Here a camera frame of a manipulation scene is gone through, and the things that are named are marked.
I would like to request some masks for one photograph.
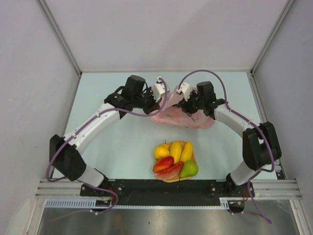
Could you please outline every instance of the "wicker basket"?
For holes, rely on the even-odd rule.
[[[185,144],[187,143],[186,141],[177,141],[181,144],[181,149],[183,150],[184,147],[185,147]],[[173,142],[169,142],[169,143],[166,143],[167,146],[168,146],[168,149],[171,148],[171,145],[172,145]],[[191,155],[191,161],[193,161],[194,163],[197,163],[196,161],[196,158],[195,158],[195,153],[192,151],[192,155]],[[191,179],[191,177],[186,177],[186,178],[181,178],[179,176],[179,174],[177,176],[174,176],[172,179],[169,179],[169,180],[163,180],[164,182],[167,182],[167,183],[173,183],[173,182],[177,182],[177,181],[181,181],[181,180],[188,180],[188,179]]]

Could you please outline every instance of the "purple cable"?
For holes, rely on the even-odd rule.
[[[248,122],[250,125],[252,125],[259,133],[260,135],[262,136],[263,140],[264,140],[264,143],[266,145],[266,148],[268,149],[268,152],[269,152],[269,156],[270,156],[270,161],[271,161],[271,170],[267,170],[267,169],[264,169],[264,168],[261,168],[255,175],[253,175],[247,182],[247,188],[249,189],[250,188],[250,182],[252,179],[254,179],[258,174],[260,174],[261,171],[266,171],[266,172],[273,172],[275,170],[275,161],[274,161],[274,157],[273,157],[273,153],[270,149],[270,145],[269,145],[269,142],[268,140],[266,139],[265,135],[263,134],[263,131],[253,122],[251,122],[248,118],[246,118],[245,116],[243,116],[242,114],[236,112],[235,110],[232,110],[228,104],[228,101],[227,101],[227,96],[226,96],[226,88],[225,88],[225,85],[224,85],[224,82],[222,81],[222,79],[214,72],[210,71],[210,70],[195,70],[195,71],[192,71],[190,72],[189,74],[187,74],[183,79],[182,81],[180,82],[179,86],[178,86],[178,89],[180,88],[180,86],[182,85],[182,83],[184,82],[184,80],[189,77],[190,75],[194,74],[194,73],[197,73],[197,72],[208,72],[208,73],[211,73],[213,74],[214,76],[216,76],[222,87],[223,87],[223,92],[224,92],[224,100],[225,100],[225,105],[227,107],[227,109],[234,113],[235,115],[241,117],[243,120],[245,120],[246,122]],[[246,212],[243,212],[243,213],[246,213],[246,214],[257,214],[259,216],[261,216],[266,222],[268,222],[269,224],[271,224],[272,222],[262,213],[262,211],[260,210],[260,208],[258,207],[258,205],[256,204],[254,198],[253,198],[253,195],[252,193],[250,192],[250,190],[248,190],[248,193],[250,195],[250,198],[252,199],[252,202],[255,206],[255,208],[258,210],[259,213],[256,213],[256,212],[253,212],[253,211],[246,211]]]
[[[128,111],[128,110],[125,110],[125,109],[120,109],[120,108],[112,108],[112,109],[106,109],[106,110],[103,110],[99,113],[99,116],[100,115],[103,115],[107,112],[110,112],[110,111],[121,111],[121,112],[125,112],[125,113],[128,113],[128,114],[131,114],[131,115],[135,115],[135,116],[139,116],[139,117],[151,117],[151,116],[154,116],[154,115],[157,115],[159,114],[164,106],[165,106],[165,103],[166,103],[166,100],[167,100],[167,86],[166,86],[166,83],[165,81],[162,79],[162,78],[159,78],[161,80],[161,82],[164,84],[164,89],[165,89],[165,95],[164,95],[164,102],[163,104],[161,105],[160,109],[157,110],[155,113],[151,113],[151,114],[137,114],[137,113],[134,113],[134,112],[131,112],[131,111]],[[88,125],[90,125],[95,119],[97,119],[98,116],[93,116],[91,119],[89,119],[81,128],[79,128],[76,132],[75,132],[75,135],[78,135],[80,132],[82,132]],[[60,152],[64,149],[64,147],[74,138],[74,136],[71,136],[68,140],[66,140],[62,145],[61,147],[55,152],[55,154],[53,155],[53,157],[51,158],[51,161],[49,162],[49,165],[47,167],[47,170],[45,172],[45,177],[47,179],[48,182],[57,182],[59,180],[63,180],[63,179],[66,179],[66,177],[61,177],[61,178],[57,178],[57,179],[50,179],[50,170],[52,168],[52,165],[55,161],[55,159],[58,157],[58,155],[60,154]],[[100,190],[100,191],[105,191],[105,192],[109,192],[111,194],[113,194],[115,197],[116,197],[116,200],[115,200],[115,203],[110,206],[109,208],[107,208],[105,211],[102,211],[102,212],[99,212],[98,214],[102,214],[104,212],[107,212],[107,211],[110,211],[114,206],[116,206],[116,204],[118,203],[118,196],[115,192],[113,191],[110,191],[110,190],[107,190],[107,189],[104,189],[104,188],[97,188],[97,187],[94,187],[94,186],[91,186],[89,184],[86,184],[88,187],[90,188],[93,188],[95,190]],[[61,218],[64,218],[64,217],[67,217],[69,215],[72,215],[72,214],[76,214],[76,213],[80,213],[80,212],[89,212],[88,210],[79,210],[79,211],[74,211],[72,213],[69,213],[69,214],[66,214],[66,215],[63,215],[61,217],[58,217],[58,218],[55,218],[55,219],[52,219],[50,221],[55,221],[55,220],[58,220],[58,219],[61,219]]]
[[[89,184],[85,184],[85,185],[88,186],[88,187],[90,187],[90,188],[93,188],[93,189],[95,189],[95,190],[100,190],[100,191],[104,191],[104,192],[109,192],[109,193],[113,194],[113,195],[115,196],[115,198],[116,198],[114,204],[112,204],[110,207],[108,207],[108,208],[105,209],[104,211],[97,212],[97,214],[106,213],[106,212],[110,211],[113,207],[115,207],[115,206],[117,205],[117,203],[118,203],[118,196],[117,196],[117,194],[116,194],[115,192],[110,191],[110,190],[107,190],[107,189],[104,189],[104,188],[97,188],[97,187],[94,187],[94,186],[89,185]],[[78,213],[81,213],[81,212],[90,212],[90,211],[89,211],[89,210],[74,211],[74,212],[71,212],[71,213],[62,215],[62,216],[60,216],[60,217],[51,219],[51,220],[49,220],[49,222],[54,222],[54,221],[57,221],[57,220],[59,220],[59,219],[63,219],[63,218],[68,217],[68,216],[70,216],[70,215],[78,214]]]

